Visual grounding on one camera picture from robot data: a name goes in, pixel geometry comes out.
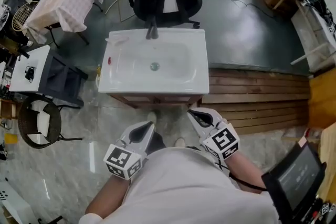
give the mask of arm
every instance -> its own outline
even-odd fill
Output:
[[[108,217],[121,206],[129,184],[129,180],[112,175],[89,204],[85,214],[93,213],[102,219]]]
[[[261,179],[262,171],[249,161],[241,152],[236,152],[231,157],[225,160],[230,172],[237,178],[248,182],[252,185],[265,188],[265,184]],[[241,190],[248,191],[250,193],[260,194],[260,190],[251,189],[240,183],[238,183]]]

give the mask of tablecloth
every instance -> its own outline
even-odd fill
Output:
[[[26,21],[26,26],[39,44],[44,44],[45,27],[60,23],[63,31],[82,32],[84,20],[95,0],[41,0]]]

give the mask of bathroom vanity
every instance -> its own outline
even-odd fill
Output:
[[[159,28],[111,32],[102,63],[99,92],[136,107],[193,104],[209,93],[202,29]]]

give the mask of white shirt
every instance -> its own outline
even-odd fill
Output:
[[[149,156],[114,213],[79,221],[97,223],[277,224],[278,214],[268,195],[237,189],[209,154],[175,147]]]

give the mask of screen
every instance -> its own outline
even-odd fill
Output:
[[[293,164],[279,177],[278,180],[292,210],[295,210],[303,200],[319,170],[319,164],[306,146]]]

